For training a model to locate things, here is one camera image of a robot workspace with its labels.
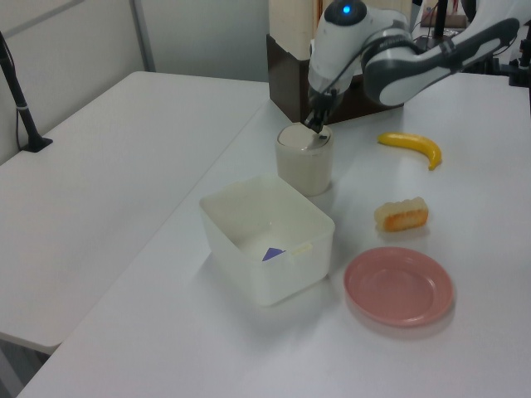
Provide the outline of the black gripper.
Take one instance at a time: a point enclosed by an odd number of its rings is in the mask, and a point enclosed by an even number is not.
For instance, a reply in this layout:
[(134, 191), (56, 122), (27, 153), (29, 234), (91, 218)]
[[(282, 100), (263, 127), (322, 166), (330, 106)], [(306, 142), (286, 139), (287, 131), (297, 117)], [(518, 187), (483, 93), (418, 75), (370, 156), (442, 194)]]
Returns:
[(322, 131), (322, 123), (328, 120), (336, 108), (337, 90), (322, 93), (309, 88), (308, 101), (310, 112), (303, 125), (318, 133), (318, 139), (326, 139), (327, 135), (320, 133)]

